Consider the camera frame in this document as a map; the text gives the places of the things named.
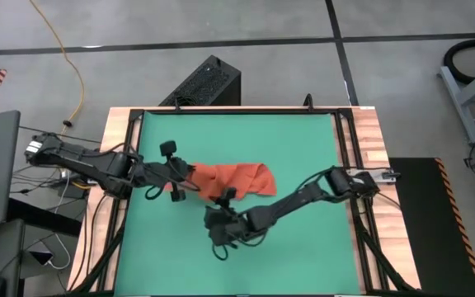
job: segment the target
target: gray metal frame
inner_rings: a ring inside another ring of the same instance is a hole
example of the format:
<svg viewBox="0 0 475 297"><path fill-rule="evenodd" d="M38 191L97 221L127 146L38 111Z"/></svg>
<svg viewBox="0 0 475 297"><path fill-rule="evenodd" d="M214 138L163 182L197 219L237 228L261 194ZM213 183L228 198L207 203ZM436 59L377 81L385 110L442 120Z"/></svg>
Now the gray metal frame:
<svg viewBox="0 0 475 297"><path fill-rule="evenodd" d="M441 67L440 76L449 90L454 107L458 111L461 122L467 132L468 142L475 144L475 122L469 108L470 104L475 100L475 79L461 89L448 67Z"/></svg>

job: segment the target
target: gray floor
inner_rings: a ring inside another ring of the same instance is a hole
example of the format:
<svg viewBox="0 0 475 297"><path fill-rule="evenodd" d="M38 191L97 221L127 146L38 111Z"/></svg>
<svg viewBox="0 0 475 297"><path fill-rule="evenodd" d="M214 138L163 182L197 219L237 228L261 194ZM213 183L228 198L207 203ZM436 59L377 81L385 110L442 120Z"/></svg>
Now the gray floor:
<svg viewBox="0 0 475 297"><path fill-rule="evenodd" d="M475 0L334 0L343 36L475 33ZM257 38L332 37L324 1L285 0L39 0L66 46L126 45ZM444 52L459 40L345 44L361 105L376 106L392 157L440 157L448 171L475 250L475 177L463 165L469 147L442 82L435 76ZM55 47L26 1L0 0L0 50ZM312 93L317 104L349 104L334 44L262 45L203 49L70 54L86 83L86 102L73 136L101 139L111 106L158 104L210 54L242 70L243 105L299 105ZM475 51L459 66L475 74ZM0 56L8 71L0 111L18 109L21 123L60 130L78 104L79 86L59 54ZM33 133L20 131L20 152ZM29 172L42 176L48 171ZM49 208L50 191L19 197ZM76 216L83 205L62 213ZM27 230L26 241L42 236ZM57 265L66 261L54 238L48 245ZM76 241L62 238L73 252ZM30 264L26 296L61 292L56 272ZM61 275L66 282L68 270Z"/></svg>

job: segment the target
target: yellow cable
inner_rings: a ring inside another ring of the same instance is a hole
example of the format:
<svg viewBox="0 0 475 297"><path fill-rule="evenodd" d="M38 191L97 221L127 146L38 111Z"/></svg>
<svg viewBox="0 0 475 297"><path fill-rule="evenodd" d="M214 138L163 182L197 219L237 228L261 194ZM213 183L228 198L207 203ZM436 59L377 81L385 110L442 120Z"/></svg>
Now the yellow cable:
<svg viewBox="0 0 475 297"><path fill-rule="evenodd" d="M50 31L53 32L54 37L55 37L56 40L58 41L59 48L62 50L63 57L65 58L65 60L67 61L67 63L69 63L69 64L71 65L71 67L73 67L74 72L76 72L76 74L78 75L78 79L80 80L80 87L81 87L81 91L80 91L80 103L78 103L78 107L73 111L72 115L68 118L68 121L72 121L73 118L74 118L74 117L78 114L78 112L82 109L82 105L83 105L83 100L84 100L83 98L84 98L84 93L85 93L85 87L83 86L82 75L80 75L80 72L78 71L78 68L73 64L73 62L71 62L71 60L69 59L69 57L68 57L67 54L65 53L65 48L63 47L62 41L61 41L60 38L58 37L58 34L56 34L56 31L54 30L54 28L50 25L49 21L47 20L47 17L45 17L45 15L44 15L43 12L41 11L41 9L36 6L36 4L34 3L34 1L29 0L29 2L31 2L31 4L32 4L32 6L34 7L34 9L35 9L35 10L40 14L40 16L43 18L43 20L45 21L45 24L47 24L47 26L49 26ZM67 131L67 126L64 125L64 126L63 126L63 129L62 129L62 133L60 133L60 134L65 134L66 131Z"/></svg>
<svg viewBox="0 0 475 297"><path fill-rule="evenodd" d="M90 186L80 185L79 183L74 182L74 181L71 181L71 183L73 184L73 186L77 187L78 189L82 189L82 190L89 190L89 189L91 189Z"/></svg>

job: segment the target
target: red towel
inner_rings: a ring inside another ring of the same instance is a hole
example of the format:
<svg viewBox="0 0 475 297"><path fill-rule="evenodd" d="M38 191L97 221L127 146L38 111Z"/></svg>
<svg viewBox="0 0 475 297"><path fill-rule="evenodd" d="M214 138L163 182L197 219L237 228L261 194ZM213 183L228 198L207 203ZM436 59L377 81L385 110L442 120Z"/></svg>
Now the red towel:
<svg viewBox="0 0 475 297"><path fill-rule="evenodd" d="M236 198L247 193L265 196L276 195L275 179L269 168L261 163L240 163L232 165L194 164L195 170L188 176L201 191L199 197L212 200L220 197L229 187L237 190Z"/></svg>

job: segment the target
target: green mat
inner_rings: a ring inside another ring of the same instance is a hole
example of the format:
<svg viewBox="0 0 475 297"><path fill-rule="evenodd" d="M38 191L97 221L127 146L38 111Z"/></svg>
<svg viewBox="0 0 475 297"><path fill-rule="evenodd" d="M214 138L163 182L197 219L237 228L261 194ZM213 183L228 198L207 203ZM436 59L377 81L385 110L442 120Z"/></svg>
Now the green mat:
<svg viewBox="0 0 475 297"><path fill-rule="evenodd" d="M144 115L145 160L162 162L159 144L171 139L188 163L264 163L273 172L278 196L248 195L233 202L237 210L273 203L337 165L329 115ZM344 204L303 207L278 221L260 246L229 248L221 262L195 193L172 203L168 192L148 201L145 191L135 190L129 203L118 296L360 293Z"/></svg>

